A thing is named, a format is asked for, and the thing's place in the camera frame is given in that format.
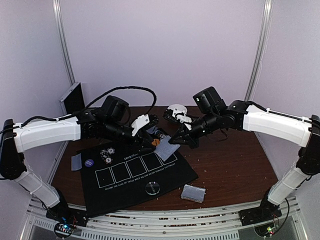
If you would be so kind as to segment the poker chip pile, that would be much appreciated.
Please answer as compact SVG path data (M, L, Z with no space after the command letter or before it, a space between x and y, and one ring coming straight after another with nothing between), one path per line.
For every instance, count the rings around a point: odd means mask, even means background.
M166 132L162 131L161 129L156 130L154 134L160 141L171 137L170 135L168 135Z
M100 151L100 157L106 164L111 164L113 161L112 155L115 153L115 149L113 147L109 147L107 149L102 149Z

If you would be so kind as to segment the purple small blind button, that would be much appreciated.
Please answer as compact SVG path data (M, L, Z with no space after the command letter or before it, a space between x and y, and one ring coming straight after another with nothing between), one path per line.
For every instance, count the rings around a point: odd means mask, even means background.
M94 160L93 159L87 159L87 160L85 160L85 162L84 162L84 166L85 167L87 167L87 168L90 168L90 167L92 167L93 165L94 165Z

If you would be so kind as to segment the blue patterned playing card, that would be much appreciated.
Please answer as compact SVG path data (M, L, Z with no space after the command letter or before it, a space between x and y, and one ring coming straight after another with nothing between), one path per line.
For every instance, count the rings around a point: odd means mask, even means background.
M154 153L164 162L166 162L181 146L180 144L169 143L170 139L170 136L164 137L154 150Z
M154 134L157 130L158 130L158 127L157 126L153 126L153 127L149 128L149 129L147 129L146 131L149 134Z
M82 156L77 154L71 157L71 171L79 171L82 168Z

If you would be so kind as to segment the orange big blind button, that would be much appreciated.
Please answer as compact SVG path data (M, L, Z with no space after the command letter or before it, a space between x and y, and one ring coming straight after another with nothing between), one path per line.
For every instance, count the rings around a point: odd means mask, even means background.
M161 141L160 141L159 139L155 138L155 139L152 141L151 144L156 147L156 146L158 146L160 143L161 143Z

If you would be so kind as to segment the grey playing card deck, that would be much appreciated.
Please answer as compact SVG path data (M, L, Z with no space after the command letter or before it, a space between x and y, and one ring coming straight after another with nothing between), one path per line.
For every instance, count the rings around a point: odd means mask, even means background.
M180 197L184 200L202 203L204 201L205 194L205 188L185 184Z

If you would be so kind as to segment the black dealer button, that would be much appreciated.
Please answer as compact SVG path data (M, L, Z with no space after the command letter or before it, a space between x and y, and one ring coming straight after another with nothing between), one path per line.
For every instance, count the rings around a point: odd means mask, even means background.
M160 185L155 181L149 181L145 185L145 192L150 196L157 195L160 192L160 189Z

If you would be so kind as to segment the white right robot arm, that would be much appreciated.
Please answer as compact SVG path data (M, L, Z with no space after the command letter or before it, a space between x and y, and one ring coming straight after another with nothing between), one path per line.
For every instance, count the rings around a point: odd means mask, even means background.
M266 221L280 204L311 177L320 172L320 119L294 116L264 108L254 102L236 100L226 106L200 101L203 115L192 118L183 105L167 108L170 120L181 126L169 140L171 144L195 149L200 138L216 130L233 129L254 133L275 170L278 181L265 193L260 205L241 211L243 218L258 217Z

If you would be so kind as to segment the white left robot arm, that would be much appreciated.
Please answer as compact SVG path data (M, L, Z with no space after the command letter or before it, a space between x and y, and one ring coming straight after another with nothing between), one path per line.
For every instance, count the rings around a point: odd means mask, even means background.
M63 194L32 169L25 153L46 149L50 145L102 138L152 149L146 130L158 122L155 115L139 115L131 125L124 125L111 114L97 108L59 118L37 116L30 122L5 121L0 132L0 176L21 185L37 197L61 222L72 218Z

